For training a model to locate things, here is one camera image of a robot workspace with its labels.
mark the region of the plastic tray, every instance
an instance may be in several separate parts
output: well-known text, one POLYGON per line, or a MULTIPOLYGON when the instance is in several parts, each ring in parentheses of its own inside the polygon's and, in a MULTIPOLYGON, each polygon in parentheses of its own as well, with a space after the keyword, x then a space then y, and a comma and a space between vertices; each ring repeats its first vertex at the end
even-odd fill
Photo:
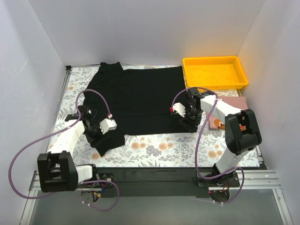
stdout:
POLYGON ((184 58, 183 68, 188 87, 212 90, 241 89, 248 80, 236 56, 184 58))

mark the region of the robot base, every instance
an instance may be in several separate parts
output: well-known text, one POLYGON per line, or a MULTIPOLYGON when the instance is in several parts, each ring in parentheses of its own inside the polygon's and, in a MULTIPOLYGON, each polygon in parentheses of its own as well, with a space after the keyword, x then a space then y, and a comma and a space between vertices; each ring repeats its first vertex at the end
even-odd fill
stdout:
MULTIPOLYGON (((203 176, 211 175, 210 172, 202 172, 203 176)), ((224 184, 228 186, 230 182, 230 186, 233 188, 238 188, 240 186, 239 178, 236 172, 232 174, 231 177, 215 179, 215 180, 203 180, 197 175, 197 184, 200 188, 215 188, 220 187, 222 188, 224 184)))

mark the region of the black t-shirt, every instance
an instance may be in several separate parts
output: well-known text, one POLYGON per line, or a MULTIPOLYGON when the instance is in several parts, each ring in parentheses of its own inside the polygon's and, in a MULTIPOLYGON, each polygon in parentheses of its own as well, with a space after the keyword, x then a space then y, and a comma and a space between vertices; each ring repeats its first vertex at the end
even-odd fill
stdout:
MULTIPOLYGON (((182 67, 123 70, 119 62, 111 65, 101 63, 87 89, 96 90, 104 96, 117 123, 117 129, 109 131, 109 138, 96 147, 100 155, 124 145, 125 134, 186 132, 179 124, 180 117, 170 114, 174 97, 185 89, 182 67)), ((107 116, 103 100, 92 92, 84 95, 83 104, 96 109, 95 119, 103 120, 107 116)), ((176 102, 188 105, 183 94, 176 102)))

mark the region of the gray floor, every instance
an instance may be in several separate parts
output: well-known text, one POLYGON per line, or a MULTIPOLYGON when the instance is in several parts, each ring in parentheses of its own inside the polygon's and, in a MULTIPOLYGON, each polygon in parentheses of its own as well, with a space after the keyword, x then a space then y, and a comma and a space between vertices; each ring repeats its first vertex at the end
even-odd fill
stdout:
MULTIPOLYGON (((272 190, 243 190, 232 203, 199 202, 193 197, 122 197, 109 212, 81 203, 80 192, 56 193, 37 200, 31 225, 282 225, 272 190)), ((100 199, 101 207, 115 199, 100 199)))

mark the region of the cable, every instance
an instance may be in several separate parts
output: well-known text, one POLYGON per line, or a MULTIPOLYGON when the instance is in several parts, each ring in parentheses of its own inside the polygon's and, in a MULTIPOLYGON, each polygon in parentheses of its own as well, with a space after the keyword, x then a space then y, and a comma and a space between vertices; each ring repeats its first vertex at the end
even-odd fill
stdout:
POLYGON ((100 194, 103 193, 104 189, 105 189, 105 186, 102 187, 102 189, 101 189, 101 191, 100 191, 100 194))
POLYGON ((94 197, 94 192, 92 192, 92 196, 93 196, 93 202, 96 201, 95 197, 94 197))
POLYGON ((230 188, 230 181, 228 182, 228 188, 227 188, 227 190, 226 190, 226 191, 228 191, 228 190, 229 190, 229 188, 230 188))
POLYGON ((46 135, 46 136, 44 136, 44 137, 41 137, 41 138, 39 138, 39 139, 37 139, 37 140, 35 140, 35 141, 33 141, 33 142, 30 142, 29 144, 27 144, 27 145, 25 145, 23 148, 21 148, 21 150, 19 150, 19 151, 16 153, 16 155, 13 157, 13 159, 11 160, 11 163, 10 163, 9 169, 8 169, 8 180, 9 180, 9 184, 10 184, 12 190, 13 190, 18 196, 20 196, 20 197, 22 197, 22 198, 25 198, 25 199, 39 199, 39 198, 44 198, 44 197, 47 197, 47 196, 53 194, 53 193, 47 193, 47 194, 40 195, 40 196, 35 196, 35 197, 29 197, 29 196, 23 195, 21 192, 19 192, 19 191, 16 189, 16 187, 15 187, 15 185, 14 185, 14 183, 13 183, 13 180, 12 180, 12 169, 13 169, 13 165, 14 165, 14 163, 15 163, 15 160, 18 158, 18 156, 19 156, 25 149, 27 149, 28 147, 30 147, 30 146, 32 146, 32 145, 34 145, 34 144, 36 144, 36 143, 38 143, 38 142, 40 142, 40 141, 46 139, 46 138, 49 138, 49 137, 51 137, 51 136, 57 135, 57 134, 59 134, 59 133, 62 133, 62 132, 64 132, 64 131, 70 129, 71 127, 75 126, 75 125, 80 121, 80 119, 81 119, 81 112, 79 111, 79 108, 78 108, 78 99, 79 99, 79 96, 80 96, 82 93, 88 92, 88 91, 94 92, 94 93, 96 93, 97 95, 99 95, 99 96, 103 99, 103 101, 104 101, 104 103, 105 103, 105 105, 106 105, 106 108, 107 108, 107 111, 108 111, 108 115, 111 114, 110 109, 109 109, 108 104, 107 104, 107 101, 104 99, 104 97, 103 97, 99 92, 97 92, 97 91, 95 91, 95 90, 92 90, 92 89, 85 89, 85 90, 81 91, 81 92, 77 95, 76 101, 75 101, 76 110, 77 110, 77 112, 78 112, 78 119, 77 119, 72 125, 70 125, 69 127, 64 128, 64 129, 62 129, 62 130, 59 130, 59 131, 57 131, 57 132, 54 132, 54 133, 52 133, 52 134, 46 135))
POLYGON ((87 202, 87 201, 82 201, 82 203, 87 204, 88 206, 91 206, 91 207, 93 207, 93 208, 95 208, 95 209, 97 209, 97 210, 99 210, 99 211, 102 211, 102 212, 107 212, 107 211, 111 210, 113 207, 115 207, 116 204, 118 203, 119 197, 120 197, 120 192, 119 192, 118 186, 117 186, 115 183, 113 183, 113 182, 111 182, 111 181, 108 181, 108 180, 92 180, 92 181, 85 181, 85 182, 83 182, 82 184, 91 184, 91 183, 93 183, 93 182, 97 182, 97 183, 99 183, 99 182, 104 182, 104 183, 109 183, 109 184, 114 185, 115 188, 116 188, 116 190, 117 190, 117 199, 116 199, 116 201, 115 201, 114 204, 113 204, 111 207, 109 207, 108 209, 102 209, 102 208, 100 208, 100 207, 98 207, 98 206, 96 206, 96 205, 93 205, 93 204, 91 204, 91 203, 89 203, 89 202, 87 202))
MULTIPOLYGON (((239 191, 237 192, 237 194, 236 194, 236 195, 234 196, 234 198, 233 198, 233 199, 235 199, 236 196, 240 193, 240 191, 241 191, 241 189, 242 189, 242 185, 244 184, 244 179, 245 179, 244 172, 243 172, 243 169, 242 169, 241 167, 233 167, 233 168, 231 168, 231 169, 229 169, 229 170, 226 170, 225 172, 222 172, 222 173, 220 173, 220 174, 218 174, 218 175, 216 175, 216 176, 212 176, 212 177, 205 177, 205 176, 201 175, 201 173, 200 173, 200 171, 199 171, 199 168, 198 168, 198 148, 199 148, 199 143, 200 143, 201 136, 202 136, 202 134, 203 134, 203 132, 204 132, 204 128, 205 128, 205 126, 206 126, 206 124, 207 124, 207 122, 208 122, 210 116, 212 115, 212 112, 214 111, 214 109, 215 109, 215 107, 216 107, 216 105, 217 105, 217 103, 218 103, 218 94, 217 94, 216 92, 210 90, 210 89, 203 88, 203 87, 192 87, 192 88, 203 89, 203 90, 206 90, 206 91, 208 91, 208 92, 210 92, 210 93, 212 93, 212 94, 214 94, 214 95, 216 96, 215 103, 214 103, 214 105, 212 106, 210 112, 208 113, 208 115, 207 115, 207 117, 206 117, 206 119, 205 119, 205 121, 204 121, 204 123, 203 123, 203 125, 202 125, 202 127, 201 127, 201 130, 200 130, 200 133, 199 133, 199 136, 198 136, 198 139, 197 139, 196 148, 195 148, 195 168, 196 168, 196 172, 197 172, 197 174, 199 175, 199 177, 200 177, 201 179, 203 179, 203 180, 213 180, 213 179, 219 178, 219 177, 221 177, 221 176, 223 176, 223 175, 225 175, 225 174, 227 174, 227 173, 229 173, 229 172, 232 172, 232 171, 236 170, 237 168, 239 168, 239 169, 242 171, 242 174, 243 174, 243 181, 242 181, 242 184, 241 184, 241 186, 240 186, 239 191)), ((175 98, 174 98, 173 101, 172 101, 171 107, 173 107, 173 105, 174 105, 174 103, 175 103, 175 101, 176 101, 176 98, 177 98, 181 93, 187 91, 188 89, 191 89, 191 88, 186 88, 186 89, 180 91, 180 92, 175 96, 175 98)))
POLYGON ((218 190, 219 192, 223 192, 225 190, 226 183, 224 184, 224 187, 221 190, 218 190))

